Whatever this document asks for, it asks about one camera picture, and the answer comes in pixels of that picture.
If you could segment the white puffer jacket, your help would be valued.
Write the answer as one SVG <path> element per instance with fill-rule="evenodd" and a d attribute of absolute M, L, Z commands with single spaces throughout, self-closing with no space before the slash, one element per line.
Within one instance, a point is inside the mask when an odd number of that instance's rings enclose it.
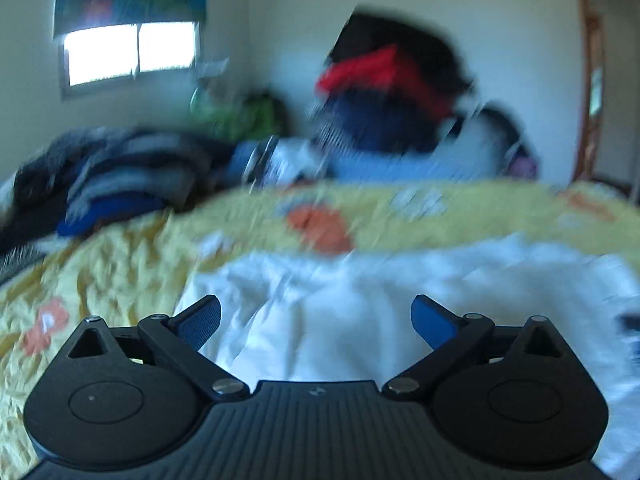
<path fill-rule="evenodd" d="M 601 389 L 610 421 L 596 455 L 616 479 L 639 474 L 639 279 L 615 254 L 590 256 L 518 235 L 446 249 L 352 252 L 341 257 L 251 252 L 195 274 L 178 309 L 207 295 L 221 323 L 203 353 L 254 386 L 262 379 L 378 384 L 423 358 L 413 299 L 499 325 L 548 318 Z"/>

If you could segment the yellow patterned bedspread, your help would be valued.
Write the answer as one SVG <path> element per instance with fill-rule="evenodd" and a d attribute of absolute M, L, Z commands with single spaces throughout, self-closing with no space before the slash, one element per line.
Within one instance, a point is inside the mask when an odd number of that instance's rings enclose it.
<path fill-rule="evenodd" d="M 2 477 L 20 478 L 37 463 L 24 404 L 88 316 L 127 326 L 177 313 L 195 274 L 251 252 L 398 254 L 511 235 L 619 255 L 639 278 L 638 210 L 591 184 L 565 191 L 508 180 L 237 190 L 186 214 L 149 214 L 69 244 L 1 291 Z"/>

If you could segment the navy blue garment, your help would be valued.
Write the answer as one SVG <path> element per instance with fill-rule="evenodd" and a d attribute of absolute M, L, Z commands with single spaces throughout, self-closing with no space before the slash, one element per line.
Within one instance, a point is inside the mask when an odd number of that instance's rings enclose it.
<path fill-rule="evenodd" d="M 335 153 L 430 154 L 438 125 L 420 106 L 393 93 L 350 89 L 311 113 L 312 138 Z"/>

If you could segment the wooden door frame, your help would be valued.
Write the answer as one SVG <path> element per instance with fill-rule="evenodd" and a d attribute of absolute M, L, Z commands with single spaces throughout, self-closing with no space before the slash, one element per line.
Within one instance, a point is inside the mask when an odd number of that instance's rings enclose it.
<path fill-rule="evenodd" d="M 596 166 L 602 133 L 603 98 L 596 99 L 597 109 L 591 110 L 593 75 L 603 76 L 604 47 L 600 18 L 591 12 L 590 0 L 578 0 L 580 31 L 582 32 L 582 56 L 584 57 L 584 96 L 582 97 L 582 122 L 576 154 L 573 180 L 590 180 Z"/>

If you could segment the crumpled white printed bag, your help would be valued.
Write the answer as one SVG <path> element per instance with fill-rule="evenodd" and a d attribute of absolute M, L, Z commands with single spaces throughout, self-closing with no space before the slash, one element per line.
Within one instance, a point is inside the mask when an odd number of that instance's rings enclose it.
<path fill-rule="evenodd" d="M 311 141 L 270 136 L 250 152 L 242 183 L 252 188 L 291 186 L 300 181 L 320 180 L 326 175 L 326 170 L 326 154 Z"/>

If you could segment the black garment on top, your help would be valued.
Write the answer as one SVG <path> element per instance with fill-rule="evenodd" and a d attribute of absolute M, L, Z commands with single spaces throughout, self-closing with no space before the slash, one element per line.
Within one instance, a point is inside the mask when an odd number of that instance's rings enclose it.
<path fill-rule="evenodd" d="M 422 79 L 435 90 L 455 94 L 471 88 L 459 55 L 447 40 L 398 15 L 374 12 L 364 6 L 352 11 L 328 59 L 339 63 L 393 46 L 416 64 Z"/>

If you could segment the light blue knitted blanket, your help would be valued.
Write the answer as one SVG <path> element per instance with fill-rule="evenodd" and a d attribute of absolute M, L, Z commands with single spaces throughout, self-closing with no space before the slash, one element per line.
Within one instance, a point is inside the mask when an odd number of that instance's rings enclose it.
<path fill-rule="evenodd" d="M 324 178 L 342 183 L 492 180 L 502 175 L 506 158 L 497 141 L 461 138 L 442 142 L 431 154 L 330 153 L 316 147 L 328 161 Z"/>

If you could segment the bright window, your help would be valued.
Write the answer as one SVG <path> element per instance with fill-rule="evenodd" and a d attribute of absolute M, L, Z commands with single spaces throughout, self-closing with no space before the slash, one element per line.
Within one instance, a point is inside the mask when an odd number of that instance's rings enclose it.
<path fill-rule="evenodd" d="M 114 25 L 71 32 L 60 40 L 62 99 L 151 74 L 182 73 L 200 56 L 200 26 L 189 22 Z"/>

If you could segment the dark clothes pile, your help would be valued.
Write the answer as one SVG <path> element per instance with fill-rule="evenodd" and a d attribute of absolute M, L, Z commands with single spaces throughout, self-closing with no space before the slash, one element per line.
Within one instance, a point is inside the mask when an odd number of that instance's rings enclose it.
<path fill-rule="evenodd" d="M 149 128 L 70 130 L 17 169 L 1 255 L 53 232 L 91 231 L 99 203 L 183 210 L 223 172 L 236 146 L 204 133 Z"/>

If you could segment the red garment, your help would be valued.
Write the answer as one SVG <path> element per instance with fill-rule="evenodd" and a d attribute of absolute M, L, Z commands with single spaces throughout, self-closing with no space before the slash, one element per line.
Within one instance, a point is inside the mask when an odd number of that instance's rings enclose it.
<path fill-rule="evenodd" d="M 452 115 L 461 90 L 437 89 L 426 82 L 408 56 L 390 46 L 349 60 L 332 63 L 316 82 L 316 90 L 334 96 L 347 90 L 393 94 L 421 107 L 429 118 Z"/>

